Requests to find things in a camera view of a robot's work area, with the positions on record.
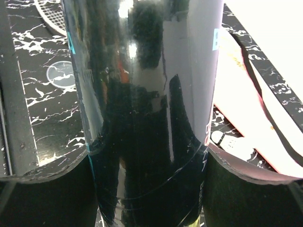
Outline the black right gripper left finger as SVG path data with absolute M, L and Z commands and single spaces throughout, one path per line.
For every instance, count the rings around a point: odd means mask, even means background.
M 97 206 L 84 149 L 0 179 L 2 227 L 93 227 Z

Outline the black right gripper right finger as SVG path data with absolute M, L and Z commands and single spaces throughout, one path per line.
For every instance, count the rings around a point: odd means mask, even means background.
M 211 144 L 203 209 L 209 227 L 301 227 L 303 180 L 259 168 Z

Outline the black shuttlecock tube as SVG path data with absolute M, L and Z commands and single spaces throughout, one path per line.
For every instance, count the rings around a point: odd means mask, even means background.
M 200 224 L 222 0 L 64 0 L 90 166 L 109 227 Z

